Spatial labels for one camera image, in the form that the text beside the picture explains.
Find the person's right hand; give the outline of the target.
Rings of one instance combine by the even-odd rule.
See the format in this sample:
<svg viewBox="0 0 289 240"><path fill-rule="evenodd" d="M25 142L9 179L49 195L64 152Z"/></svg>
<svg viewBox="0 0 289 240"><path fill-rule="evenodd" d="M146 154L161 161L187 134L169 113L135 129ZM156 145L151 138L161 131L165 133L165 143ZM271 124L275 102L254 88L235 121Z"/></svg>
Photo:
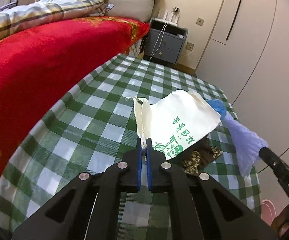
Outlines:
<svg viewBox="0 0 289 240"><path fill-rule="evenodd" d="M289 205L287 205L282 212L274 218L270 226L277 236L280 238L289 229Z"/></svg>

